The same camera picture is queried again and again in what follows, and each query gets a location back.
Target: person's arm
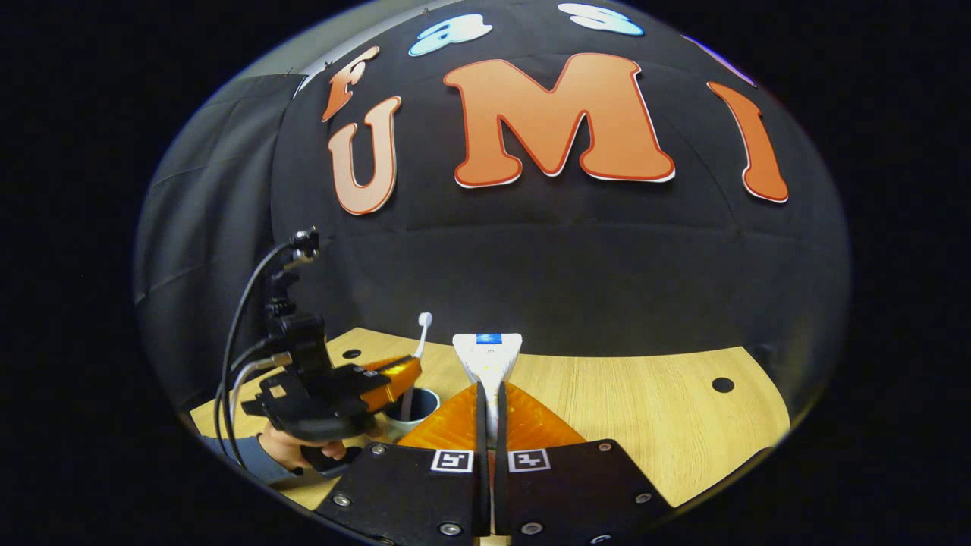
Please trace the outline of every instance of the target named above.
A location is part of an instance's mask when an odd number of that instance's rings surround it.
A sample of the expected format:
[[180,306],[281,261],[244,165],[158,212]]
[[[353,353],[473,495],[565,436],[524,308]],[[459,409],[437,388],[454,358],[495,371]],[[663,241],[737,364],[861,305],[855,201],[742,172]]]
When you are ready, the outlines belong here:
[[[217,439],[208,436],[201,436],[201,438],[203,443],[214,452],[222,453]],[[229,446],[229,440],[223,439],[222,443],[226,446],[229,458],[235,461],[236,457]],[[267,484],[300,476],[304,468],[313,468],[300,454],[301,446],[320,448],[324,455],[336,461],[343,459],[347,453],[343,442],[305,442],[276,430],[269,423],[266,424],[263,432],[256,436],[237,438],[236,446],[240,450],[240,457],[243,458],[247,470]]]

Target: black cable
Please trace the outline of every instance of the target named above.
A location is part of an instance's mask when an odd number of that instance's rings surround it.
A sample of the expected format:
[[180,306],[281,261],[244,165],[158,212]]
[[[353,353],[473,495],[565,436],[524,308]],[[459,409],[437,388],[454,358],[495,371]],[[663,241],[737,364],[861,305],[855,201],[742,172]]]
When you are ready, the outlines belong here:
[[[259,278],[260,274],[263,272],[263,269],[265,269],[266,266],[277,256],[279,256],[283,252],[290,250],[292,246],[293,246],[292,241],[287,241],[279,245],[278,247],[270,251],[270,253],[267,254],[266,257],[264,257],[263,260],[261,260],[258,265],[256,265],[256,269],[253,270],[252,275],[250,275],[250,280],[247,281],[246,288],[243,289],[243,295],[240,296],[239,305],[236,306],[236,314],[233,316],[233,322],[229,327],[229,337],[228,339],[226,339],[226,349],[222,354],[222,374],[221,374],[221,380],[219,382],[219,388],[218,388],[218,390],[221,391],[221,394],[222,394],[222,397],[221,397],[222,405],[224,406],[224,413],[226,414],[227,423],[228,423],[228,415],[229,415],[228,414],[229,389],[227,389],[226,386],[229,383],[229,358],[232,354],[233,344],[236,341],[236,334],[238,333],[240,318],[243,316],[243,311],[246,309],[246,303],[250,298],[250,292],[252,291],[252,287],[255,284],[256,280]],[[218,411],[216,411],[215,415],[216,415],[216,421],[217,421],[217,427],[218,427],[218,415],[219,415]],[[242,458],[240,457],[239,448],[236,446],[236,436],[233,433],[233,430],[231,428],[232,427],[227,427],[226,436],[229,437],[229,444],[233,449],[233,455],[236,456],[236,461],[238,461],[243,468],[246,468],[246,466],[243,464]],[[219,445],[222,447],[222,452],[227,457],[229,457],[229,454],[226,453],[226,447],[222,445],[222,436],[219,434],[218,428],[217,428],[217,438],[219,440]]]
[[[263,338],[263,339],[259,340],[258,342],[254,343],[251,347],[249,347],[241,355],[239,355],[239,357],[236,358],[235,361],[233,361],[232,365],[229,366],[229,371],[230,372],[236,371],[236,369],[239,368],[240,365],[245,360],[247,360],[249,357],[251,357],[253,353],[256,353],[257,351],[261,351],[267,345],[269,345],[270,341],[272,341],[272,338],[267,337],[267,338]],[[222,406],[222,391],[225,390],[225,387],[226,386],[222,382],[219,382],[219,387],[218,387],[218,389],[216,391],[216,398],[215,398],[216,407],[213,408],[214,409],[213,419],[214,419],[214,422],[216,424],[216,438],[218,438],[218,440],[219,440],[219,445],[222,446],[222,452],[227,457],[229,457],[229,454],[226,453],[226,446],[222,444],[222,432],[220,431],[220,427],[219,427],[219,408],[220,407],[223,407]],[[235,432],[235,430],[232,430],[232,424],[231,424],[231,422],[229,420],[228,413],[225,413],[225,412],[223,413],[223,421],[226,423],[227,434],[230,431],[232,431],[232,438],[230,439],[230,444],[232,444],[233,442],[236,441],[236,432]],[[240,462],[240,465],[242,465],[244,468],[246,468],[246,466],[242,463],[242,460],[239,459],[239,455],[237,455],[237,461]]]

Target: letter m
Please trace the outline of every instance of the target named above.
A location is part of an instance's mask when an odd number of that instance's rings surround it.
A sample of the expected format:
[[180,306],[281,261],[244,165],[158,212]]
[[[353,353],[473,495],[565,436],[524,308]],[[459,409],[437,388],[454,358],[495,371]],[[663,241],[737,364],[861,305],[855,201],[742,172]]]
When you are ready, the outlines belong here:
[[580,166],[588,175],[602,180],[670,180],[674,161],[657,143],[635,79],[640,71],[630,59],[579,53],[566,61],[549,91],[505,60],[452,70],[444,82],[457,87],[462,97],[466,150],[455,181],[478,188],[519,177],[522,162],[506,154],[503,122],[544,174],[558,175],[584,116],[590,147],[580,156]]

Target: blue label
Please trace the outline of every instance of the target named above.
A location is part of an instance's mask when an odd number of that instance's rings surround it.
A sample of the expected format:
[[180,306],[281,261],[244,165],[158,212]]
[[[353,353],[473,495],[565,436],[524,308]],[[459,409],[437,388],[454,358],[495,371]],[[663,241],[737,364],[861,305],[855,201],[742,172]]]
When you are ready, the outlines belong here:
[[495,345],[502,343],[501,333],[477,333],[476,345]]

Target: sleeve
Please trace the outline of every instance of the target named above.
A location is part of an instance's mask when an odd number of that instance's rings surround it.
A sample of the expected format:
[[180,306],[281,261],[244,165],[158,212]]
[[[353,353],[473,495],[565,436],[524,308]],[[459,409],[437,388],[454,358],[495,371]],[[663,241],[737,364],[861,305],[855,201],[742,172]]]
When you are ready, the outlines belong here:
[[[200,436],[200,439],[213,452],[222,455],[219,440],[209,436]],[[226,453],[229,455],[229,458],[236,461],[232,447],[229,445],[229,440],[223,439],[222,445],[226,447]],[[240,450],[240,457],[246,463],[247,470],[257,479],[262,480],[263,483],[272,485],[294,476],[300,476],[303,473],[301,469],[298,469],[300,473],[296,471],[291,472],[280,466],[278,462],[267,455],[263,447],[259,445],[259,435],[237,438],[236,447]]]

